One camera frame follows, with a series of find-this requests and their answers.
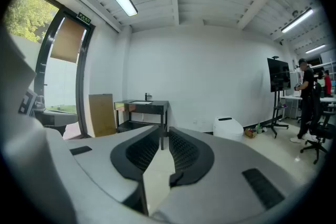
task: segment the faucet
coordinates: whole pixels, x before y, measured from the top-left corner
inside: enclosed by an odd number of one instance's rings
[[[145,93],[145,101],[147,101],[147,98],[148,98],[148,97],[152,97],[152,96],[150,95],[150,93],[146,92],[146,93]]]

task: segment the white sneaker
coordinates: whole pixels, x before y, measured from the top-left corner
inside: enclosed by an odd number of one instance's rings
[[[290,141],[293,142],[293,143],[301,143],[303,140],[298,139],[297,136],[296,136],[296,137],[291,138]]]

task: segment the office chair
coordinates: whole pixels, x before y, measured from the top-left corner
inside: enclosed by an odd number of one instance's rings
[[[328,151],[322,146],[322,143],[325,142],[326,139],[332,139],[334,134],[336,133],[336,127],[332,124],[329,124],[328,121],[330,116],[335,115],[334,112],[323,111],[323,106],[320,102],[320,93],[321,86],[317,84],[315,88],[312,89],[311,93],[311,104],[313,108],[313,115],[311,122],[309,124],[309,131],[311,135],[316,136],[316,141],[307,140],[305,144],[311,144],[311,146],[307,146],[300,150],[300,153],[303,153],[305,150],[314,149],[316,150],[316,160],[313,162],[317,163],[319,160],[319,153],[323,151],[327,153]],[[326,116],[324,122],[319,122],[321,116]]]

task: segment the tripod stand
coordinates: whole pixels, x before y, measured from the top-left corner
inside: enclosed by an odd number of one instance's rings
[[[283,109],[283,107],[278,107],[278,106],[277,106],[277,93],[278,93],[278,100],[280,100],[280,91],[279,91],[279,90],[278,90],[278,91],[275,91],[275,92],[274,92],[274,107],[273,107],[272,121],[271,121],[271,124],[265,126],[265,127],[267,127],[267,128],[271,128],[271,129],[272,129],[272,131],[273,131],[274,134],[275,134],[274,139],[277,138],[277,135],[278,135],[278,133],[277,133],[277,131],[274,129],[274,127],[287,127],[287,129],[288,129],[288,125],[286,125],[286,124],[278,124],[278,123],[277,123],[277,118],[278,118],[279,110],[280,110],[280,109]]]

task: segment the green foliage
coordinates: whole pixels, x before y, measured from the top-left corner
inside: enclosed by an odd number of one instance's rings
[[[77,114],[77,110],[76,110],[76,105],[54,105],[54,106],[48,106],[47,110],[59,110],[60,111],[65,111],[65,112],[69,112],[69,113],[74,113]]]
[[[44,37],[34,32],[50,24],[58,8],[45,0],[12,0],[4,15],[7,31],[16,36],[38,42]]]

